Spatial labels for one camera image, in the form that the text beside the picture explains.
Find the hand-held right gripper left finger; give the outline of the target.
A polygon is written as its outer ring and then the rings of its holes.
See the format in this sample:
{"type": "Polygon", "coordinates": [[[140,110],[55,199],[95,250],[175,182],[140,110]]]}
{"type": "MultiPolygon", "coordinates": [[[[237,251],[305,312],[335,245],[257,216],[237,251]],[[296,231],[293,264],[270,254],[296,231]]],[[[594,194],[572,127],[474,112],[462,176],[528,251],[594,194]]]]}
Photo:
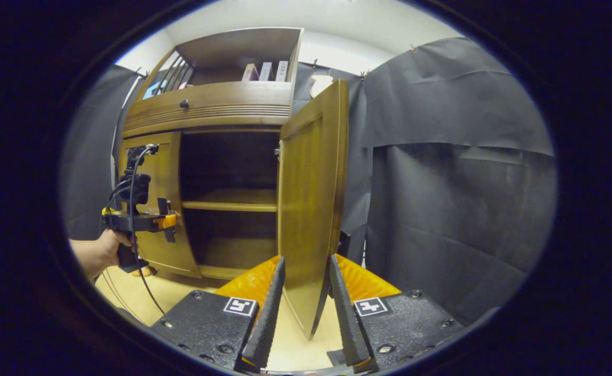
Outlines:
{"type": "Polygon", "coordinates": [[[258,373],[268,364],[285,277],[276,255],[215,292],[192,290],[150,330],[191,357],[258,373]]]}

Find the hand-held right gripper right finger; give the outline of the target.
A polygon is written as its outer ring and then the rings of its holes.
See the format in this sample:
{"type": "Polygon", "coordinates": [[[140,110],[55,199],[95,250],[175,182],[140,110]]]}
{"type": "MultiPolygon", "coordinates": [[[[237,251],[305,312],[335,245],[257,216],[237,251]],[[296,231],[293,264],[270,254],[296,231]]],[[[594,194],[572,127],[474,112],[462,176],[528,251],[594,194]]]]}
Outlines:
{"type": "Polygon", "coordinates": [[[342,255],[329,266],[346,366],[387,371],[454,339],[464,326],[421,289],[405,292],[342,255]]]}

